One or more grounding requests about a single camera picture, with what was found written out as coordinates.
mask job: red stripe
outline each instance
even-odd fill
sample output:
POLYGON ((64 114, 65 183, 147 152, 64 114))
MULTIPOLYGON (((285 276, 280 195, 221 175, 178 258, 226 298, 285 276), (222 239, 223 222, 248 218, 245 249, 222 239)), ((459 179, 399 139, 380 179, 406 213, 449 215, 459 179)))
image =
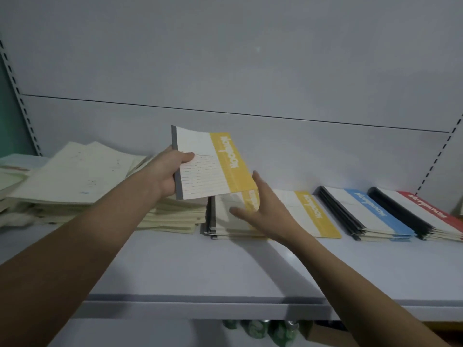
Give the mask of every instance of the red stripe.
POLYGON ((402 196, 405 196, 406 198, 411 200, 413 203, 419 205, 421 208, 427 210, 432 215, 445 221, 447 224, 449 224, 450 226, 453 226, 455 229, 463 233, 463 222, 459 221, 454 216, 434 206, 431 206, 431 204, 427 203, 424 199, 419 198, 418 196, 415 196, 413 193, 406 192, 406 191, 397 191, 397 192, 400 193, 402 196))

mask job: hand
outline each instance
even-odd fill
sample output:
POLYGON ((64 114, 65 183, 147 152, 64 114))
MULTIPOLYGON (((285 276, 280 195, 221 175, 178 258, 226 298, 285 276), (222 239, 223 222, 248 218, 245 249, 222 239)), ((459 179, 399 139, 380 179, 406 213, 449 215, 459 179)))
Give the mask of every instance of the hand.
POLYGON ((155 181, 159 189, 159 197, 164 198, 175 193, 174 173, 180 168, 180 164, 191 161, 193 157, 193 152, 183 153, 169 146, 142 170, 149 173, 149 178, 155 181))
POLYGON ((284 204, 275 195, 270 186, 263 181, 258 172, 252 173, 252 179, 259 190, 260 206, 257 212, 231 207, 230 213, 247 221, 265 236, 287 245, 301 231, 305 232, 294 220, 284 204))

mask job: blue stripe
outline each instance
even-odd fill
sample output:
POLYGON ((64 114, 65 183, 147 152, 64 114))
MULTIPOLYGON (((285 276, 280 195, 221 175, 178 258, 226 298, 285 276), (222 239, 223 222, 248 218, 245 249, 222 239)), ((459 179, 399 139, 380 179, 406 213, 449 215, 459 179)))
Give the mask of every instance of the blue stripe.
POLYGON ((353 198, 363 204, 371 213, 376 215, 382 222, 390 227, 398 235, 414 236, 415 232, 400 220, 392 216, 388 211, 377 204, 366 193, 354 189, 345 189, 353 198))

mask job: stack of blue notebooks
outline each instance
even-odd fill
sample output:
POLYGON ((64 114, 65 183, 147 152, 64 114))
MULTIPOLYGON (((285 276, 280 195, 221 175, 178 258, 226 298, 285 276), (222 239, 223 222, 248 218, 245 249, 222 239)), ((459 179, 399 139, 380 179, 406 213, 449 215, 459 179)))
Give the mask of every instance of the stack of blue notebooks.
POLYGON ((415 232, 366 193, 321 186, 317 195, 350 235, 361 241, 409 241, 415 232))

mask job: person's right arm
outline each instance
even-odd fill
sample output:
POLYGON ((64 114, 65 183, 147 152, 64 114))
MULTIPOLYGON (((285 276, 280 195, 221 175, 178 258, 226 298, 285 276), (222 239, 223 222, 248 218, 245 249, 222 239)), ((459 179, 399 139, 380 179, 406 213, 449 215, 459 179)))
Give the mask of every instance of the person's right arm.
POLYGON ((323 247, 301 228, 272 189, 254 172, 259 189, 257 212, 230 212, 290 249, 362 347, 448 347, 376 286, 323 247))

